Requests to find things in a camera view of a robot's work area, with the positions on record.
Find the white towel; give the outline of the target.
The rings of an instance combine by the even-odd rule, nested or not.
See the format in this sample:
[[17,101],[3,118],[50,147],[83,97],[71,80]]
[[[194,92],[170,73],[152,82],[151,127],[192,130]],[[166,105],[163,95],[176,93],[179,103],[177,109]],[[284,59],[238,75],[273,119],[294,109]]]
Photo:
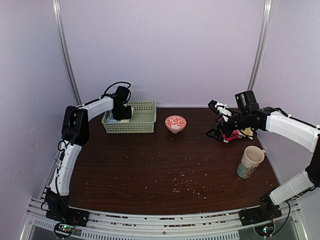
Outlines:
[[117,120],[119,123],[129,123],[133,117],[134,108],[131,105],[125,105],[118,111]]

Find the light blue towel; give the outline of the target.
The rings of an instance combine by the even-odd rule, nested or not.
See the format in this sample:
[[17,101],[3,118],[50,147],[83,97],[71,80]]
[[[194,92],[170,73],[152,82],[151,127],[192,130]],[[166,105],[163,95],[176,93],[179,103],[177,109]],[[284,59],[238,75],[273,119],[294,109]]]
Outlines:
[[112,116],[106,120],[107,124],[117,124],[119,121],[114,119]]

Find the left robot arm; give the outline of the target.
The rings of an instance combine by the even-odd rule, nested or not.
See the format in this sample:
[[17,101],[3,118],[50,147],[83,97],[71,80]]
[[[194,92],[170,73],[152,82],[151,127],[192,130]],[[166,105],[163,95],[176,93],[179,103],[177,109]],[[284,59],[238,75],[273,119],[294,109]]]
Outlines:
[[105,112],[112,113],[118,121],[130,119],[133,115],[132,108],[127,105],[131,98],[130,87],[129,82],[118,81],[107,87],[99,98],[66,108],[54,176],[45,196],[47,212],[61,222],[74,217],[68,206],[70,180],[78,155],[90,138],[90,120]]

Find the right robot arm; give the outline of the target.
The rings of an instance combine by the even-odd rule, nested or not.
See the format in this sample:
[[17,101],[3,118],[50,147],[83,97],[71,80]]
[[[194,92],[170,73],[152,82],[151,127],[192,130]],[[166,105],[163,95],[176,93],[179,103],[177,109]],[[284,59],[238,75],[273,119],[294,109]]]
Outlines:
[[208,103],[208,108],[217,115],[215,126],[205,133],[208,137],[225,142],[234,131],[250,128],[253,132],[261,130],[284,137],[312,153],[304,171],[261,198],[256,216],[266,221],[281,213],[282,203],[320,186],[320,127],[294,118],[280,107],[261,108],[251,90],[237,93],[235,100],[238,111],[220,101]]

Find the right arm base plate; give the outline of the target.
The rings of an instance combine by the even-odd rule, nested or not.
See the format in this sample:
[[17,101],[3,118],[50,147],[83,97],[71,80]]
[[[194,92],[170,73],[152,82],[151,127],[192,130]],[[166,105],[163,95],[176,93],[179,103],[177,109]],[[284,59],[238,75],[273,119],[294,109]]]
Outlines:
[[272,210],[271,212],[262,211],[260,207],[244,208],[239,211],[239,218],[242,226],[255,225],[266,221],[271,221],[274,218],[282,216],[279,209]]

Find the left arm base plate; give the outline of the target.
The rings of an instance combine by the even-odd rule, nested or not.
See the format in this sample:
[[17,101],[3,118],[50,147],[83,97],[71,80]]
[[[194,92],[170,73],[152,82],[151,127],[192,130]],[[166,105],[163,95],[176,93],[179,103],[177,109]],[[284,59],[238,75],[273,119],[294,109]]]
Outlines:
[[72,226],[86,227],[89,219],[89,212],[76,208],[70,208],[66,212],[57,212],[50,209],[46,212],[45,216],[48,219],[62,222]]

